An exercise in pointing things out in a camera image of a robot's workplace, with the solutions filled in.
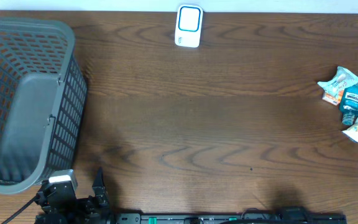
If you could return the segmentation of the blue mouthwash bottle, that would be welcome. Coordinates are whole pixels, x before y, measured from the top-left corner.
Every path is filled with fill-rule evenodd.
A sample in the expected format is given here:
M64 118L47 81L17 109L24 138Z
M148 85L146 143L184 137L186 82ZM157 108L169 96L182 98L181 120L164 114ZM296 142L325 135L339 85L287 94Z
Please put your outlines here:
M344 90L339 109L342 112L342 124L352 126L358 117L358 83Z

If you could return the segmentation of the light blue tissue pack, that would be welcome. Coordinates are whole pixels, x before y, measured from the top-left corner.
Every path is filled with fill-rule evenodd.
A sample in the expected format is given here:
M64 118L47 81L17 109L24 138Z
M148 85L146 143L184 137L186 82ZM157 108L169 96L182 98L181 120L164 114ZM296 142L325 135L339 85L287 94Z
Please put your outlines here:
M358 76L350 70L338 66L335 76L328 82L318 82L317 84L328 94L337 98L339 93L346 88L358 83Z

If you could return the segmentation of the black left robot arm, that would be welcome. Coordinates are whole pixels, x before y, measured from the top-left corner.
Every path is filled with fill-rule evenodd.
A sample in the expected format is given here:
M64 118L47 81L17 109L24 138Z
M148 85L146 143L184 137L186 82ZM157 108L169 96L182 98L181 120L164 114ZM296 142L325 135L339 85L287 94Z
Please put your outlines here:
M106 190L103 169L99 168L92 189L94 195L77 198L78 186L74 170L54 172L42 184L35 196L35 203L41 206L42 214L37 215L35 224L109 224L116 218L111 210Z

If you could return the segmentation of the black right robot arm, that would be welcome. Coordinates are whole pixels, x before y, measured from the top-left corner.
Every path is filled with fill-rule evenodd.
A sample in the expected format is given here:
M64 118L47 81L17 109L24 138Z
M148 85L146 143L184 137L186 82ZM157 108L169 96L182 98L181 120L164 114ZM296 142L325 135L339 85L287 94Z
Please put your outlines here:
M309 215L304 207L282 207L278 209L280 218L290 222L307 222Z

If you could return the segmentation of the small orange snack pack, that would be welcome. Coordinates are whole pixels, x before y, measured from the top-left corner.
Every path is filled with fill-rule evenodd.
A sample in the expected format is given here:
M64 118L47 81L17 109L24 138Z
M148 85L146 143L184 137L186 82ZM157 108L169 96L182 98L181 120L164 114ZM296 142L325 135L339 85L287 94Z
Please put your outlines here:
M332 95L330 95L329 93L324 92L323 95L322 95L322 99L323 99L324 101L327 101L328 103L330 103L330 104L332 104L332 105L337 106L337 105L339 105L340 102L341 102L341 99L342 99L342 96L343 96L343 92L344 92L344 91L341 90L341 91L337 94L337 96L332 96Z

